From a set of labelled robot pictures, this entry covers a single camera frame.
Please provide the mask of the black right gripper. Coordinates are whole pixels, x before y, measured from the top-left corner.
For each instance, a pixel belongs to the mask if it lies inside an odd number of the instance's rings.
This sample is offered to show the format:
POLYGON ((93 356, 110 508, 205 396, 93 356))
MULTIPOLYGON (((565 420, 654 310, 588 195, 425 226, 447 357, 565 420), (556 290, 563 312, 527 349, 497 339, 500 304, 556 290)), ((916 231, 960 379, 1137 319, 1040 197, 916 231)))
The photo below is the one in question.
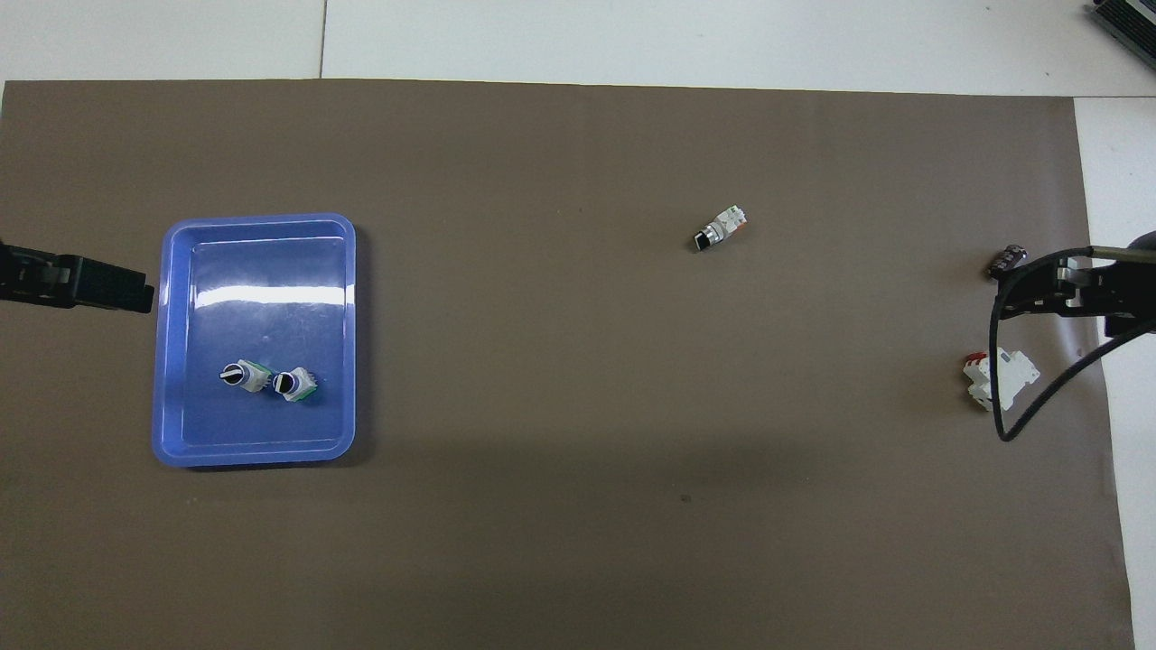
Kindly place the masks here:
POLYGON ((1136 330, 1148 333, 1155 309, 1155 232, 1128 246, 1094 246, 1087 259, 1107 265, 1081 268, 1072 258, 1037 260, 996 276, 995 317, 1050 313, 1061 304, 1062 317, 1104 317, 1104 337, 1119 339, 1136 330))

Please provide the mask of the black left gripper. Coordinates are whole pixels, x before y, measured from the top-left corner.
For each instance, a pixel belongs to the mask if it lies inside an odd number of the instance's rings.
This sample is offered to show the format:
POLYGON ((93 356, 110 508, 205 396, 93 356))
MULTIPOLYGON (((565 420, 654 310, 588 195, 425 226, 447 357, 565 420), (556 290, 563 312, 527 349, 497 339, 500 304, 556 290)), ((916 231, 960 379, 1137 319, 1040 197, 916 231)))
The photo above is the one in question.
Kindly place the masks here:
POLYGON ((65 265, 55 254, 1 243, 1 300, 57 309, 151 312, 155 288, 144 273, 86 256, 66 256, 65 265))

